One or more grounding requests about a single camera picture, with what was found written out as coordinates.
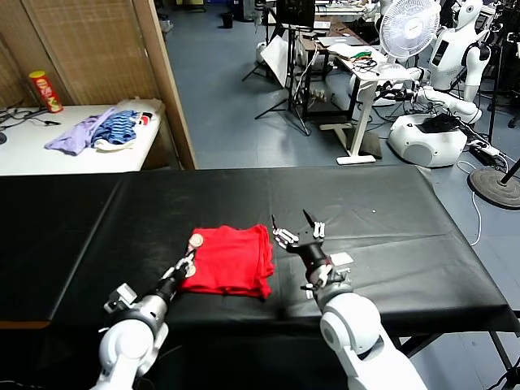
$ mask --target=floor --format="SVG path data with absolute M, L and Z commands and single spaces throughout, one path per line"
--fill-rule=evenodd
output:
M 254 66 L 257 42 L 264 30 L 255 33 L 251 23 L 234 22 L 232 29 L 220 28 L 221 6 L 208 6 L 206 13 L 167 11 L 175 27 L 167 37 L 167 49 L 193 147 L 201 169 L 245 167 L 335 166 L 345 155 L 336 136 L 313 131 L 302 136 L 290 115 L 272 113 L 264 119 L 254 116 L 285 98 L 277 84 L 251 76 L 241 78 Z M 334 71 L 326 84 L 313 88 L 334 92 L 340 105 L 349 101 L 345 92 L 348 76 Z M 381 109 L 389 114 L 389 109 Z M 370 128 L 387 137 L 387 124 L 372 115 Z M 520 128 L 508 129 L 509 115 L 499 113 L 494 144 L 512 158 L 520 156 Z M 488 113 L 484 111 L 477 129 L 486 132 Z M 382 142 L 383 159 L 376 164 L 403 162 Z M 461 159 L 478 162 L 468 153 Z M 466 174 L 456 167 L 431 171 L 435 192 L 469 242 L 476 239 L 478 220 L 471 203 Z M 482 238 L 474 246 L 484 266 L 514 309 L 520 309 L 520 214 L 498 209 L 477 198 L 482 213 Z M 520 340 L 501 334 L 511 360 L 520 355 Z M 430 390 L 487 388 L 502 375 L 504 367 L 486 333 L 444 335 L 413 359 Z

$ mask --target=red cloth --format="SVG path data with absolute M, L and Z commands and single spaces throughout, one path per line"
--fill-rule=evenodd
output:
M 246 230 L 229 226 L 195 229 L 204 237 L 195 255 L 197 272 L 187 278 L 181 291 L 246 295 L 266 299 L 271 294 L 267 276 L 273 275 L 273 245 L 263 225 Z

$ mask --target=white desk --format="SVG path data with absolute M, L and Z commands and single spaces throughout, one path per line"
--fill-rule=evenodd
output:
M 338 157 L 337 163 L 340 165 L 347 164 L 361 164 L 361 163 L 375 163 L 374 156 L 360 156 L 359 149 L 365 135 L 366 124 L 370 117 L 372 110 L 372 104 L 375 98 L 375 90 L 379 81 L 404 81 L 410 80 L 410 74 L 404 67 L 397 63 L 387 63 L 386 57 L 379 51 L 370 46 L 356 46 L 359 52 L 364 50 L 370 50 L 372 52 L 372 58 L 378 63 L 372 71 L 364 71 L 355 67 L 352 61 L 340 58 L 341 62 L 360 80 L 359 92 L 362 91 L 362 111 L 357 121 L 356 131 L 353 136 L 352 145 L 350 149 L 347 147 L 346 135 L 343 132 L 345 124 L 332 124 L 322 125 L 319 128 L 321 130 L 334 130 L 341 144 L 349 154 L 348 156 Z
M 155 136 L 160 131 L 163 140 L 171 137 L 164 120 L 164 105 L 159 100 L 127 100 L 119 110 L 148 111 L 154 113 L 146 127 L 136 128 L 136 141 L 131 149 L 101 152 L 87 148 L 77 156 L 59 150 L 47 150 L 44 145 L 63 134 L 90 115 L 99 115 L 111 106 L 66 106 L 58 114 L 43 114 L 38 119 L 60 122 L 59 126 L 45 126 L 36 120 L 27 120 L 3 133 L 7 142 L 0 145 L 0 176 L 62 175 L 76 173 L 107 173 L 139 171 Z M 16 123 L 9 119 L 3 125 Z
M 276 24 L 276 6 L 275 2 L 271 5 L 266 5 L 267 8 L 272 9 L 272 13 L 267 13 L 267 20 L 269 25 Z M 314 7 L 315 16 L 336 16 L 342 22 L 353 22 L 365 13 L 366 6 L 328 6 L 328 4 L 316 3 Z

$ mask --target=wooden partition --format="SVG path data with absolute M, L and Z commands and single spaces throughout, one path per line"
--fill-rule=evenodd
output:
M 39 69 L 65 105 L 159 98 L 182 166 L 196 169 L 152 0 L 0 0 L 0 7 L 1 106 L 30 100 L 27 74 Z

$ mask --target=red can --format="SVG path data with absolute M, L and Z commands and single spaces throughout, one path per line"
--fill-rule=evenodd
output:
M 47 75 L 44 71 L 33 71 L 29 77 L 36 86 L 41 98 L 47 105 L 49 112 L 60 112 L 63 110 L 62 103 L 59 101 L 58 94 L 53 90 Z

